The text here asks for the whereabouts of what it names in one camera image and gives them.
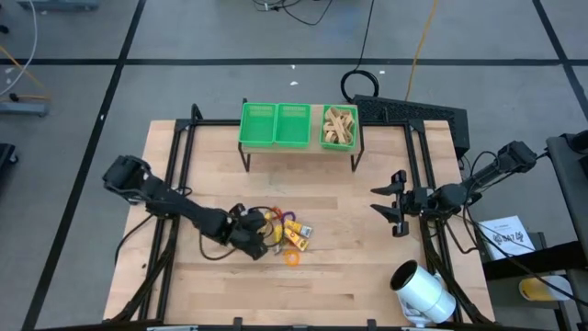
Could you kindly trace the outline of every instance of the gray floor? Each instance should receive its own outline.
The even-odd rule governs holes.
[[[588,58],[588,23],[582,0],[543,0],[570,58]],[[136,0],[104,0],[93,13],[39,15],[39,58],[116,59]],[[367,58],[411,58],[432,0],[377,1],[367,40]],[[27,57],[30,13],[3,2],[0,22],[13,33],[0,44]],[[325,1],[302,1],[291,11],[313,20]],[[149,0],[130,58],[355,58],[361,48],[368,1],[338,0],[317,27],[284,13],[254,11],[249,0]],[[526,0],[446,0],[424,46],[423,58],[556,59],[556,53]],[[0,67],[0,85],[9,74]],[[97,323],[113,271],[128,206],[102,189],[100,177],[119,154],[141,155],[151,120],[186,117],[197,102],[207,118],[237,118],[242,97],[252,101],[338,103],[341,65],[125,66],[100,138],[72,228],[38,326]],[[383,97],[403,98],[409,66],[368,65]],[[51,114],[44,118],[0,117],[0,142],[14,143],[21,162],[0,199],[0,325],[20,328],[62,217],[112,66],[35,65],[31,71],[50,89]],[[574,71],[588,86],[588,68]],[[361,78],[349,91],[369,94]],[[31,93],[23,80],[16,89]],[[412,101],[466,108],[471,159],[512,140],[536,151],[547,137],[586,128],[586,118],[560,66],[421,66]],[[473,209],[478,219],[518,214],[529,231],[546,233],[548,244],[575,234],[547,160],[525,176],[488,190]],[[495,306],[507,325],[552,328],[552,313]],[[538,318],[537,325],[529,320]]]

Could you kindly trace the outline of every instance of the green basket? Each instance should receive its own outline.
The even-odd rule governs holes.
[[[267,103],[243,104],[239,142],[247,147],[271,147],[276,139],[276,108]]]
[[[324,134],[322,133],[322,128],[324,127],[324,123],[325,123],[324,114],[327,112],[327,110],[329,110],[330,107],[335,107],[339,110],[349,110],[351,112],[351,115],[353,116],[355,123],[354,123],[353,127],[351,128],[351,134],[353,134],[353,141],[350,144],[327,143],[324,140]],[[319,133],[319,137],[320,137],[319,139],[320,139],[322,148],[334,149],[334,150],[339,150],[339,151],[351,151],[356,148],[357,127],[359,124],[359,121],[357,120],[357,108],[345,107],[345,106],[324,105],[324,108],[322,109],[321,118],[322,118],[321,132]]]
[[[311,105],[277,105],[275,138],[281,147],[307,148],[311,142]]]

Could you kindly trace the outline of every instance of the white paper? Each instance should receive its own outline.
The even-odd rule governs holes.
[[[518,216],[480,222],[480,225],[481,231],[510,255],[517,256],[535,251],[535,247]],[[504,254],[493,245],[486,243],[486,246],[493,260],[505,258]]]

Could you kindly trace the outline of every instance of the white cable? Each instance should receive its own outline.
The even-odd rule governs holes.
[[[33,57],[35,57],[35,51],[37,50],[37,37],[39,36],[39,31],[37,29],[37,13],[35,12],[35,5],[33,5],[32,0],[28,0],[28,3],[30,4],[30,10],[33,12],[33,26],[35,27],[35,39],[33,40],[33,49],[30,52],[30,57],[28,58],[27,63],[25,64],[25,66],[23,66],[22,70],[20,71],[20,74],[18,74],[17,78],[14,80],[14,82],[12,82],[12,84],[9,87],[5,88],[2,92],[0,92],[0,97],[6,94],[6,92],[10,91],[12,87],[14,87],[18,83],[20,77],[22,77],[22,74],[24,74],[25,71],[28,69],[28,65],[30,64],[30,62],[33,61]]]

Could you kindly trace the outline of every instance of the white cylinder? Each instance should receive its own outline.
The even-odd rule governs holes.
[[[405,262],[394,272],[390,287],[435,323],[445,322],[456,309],[456,299],[415,260]]]

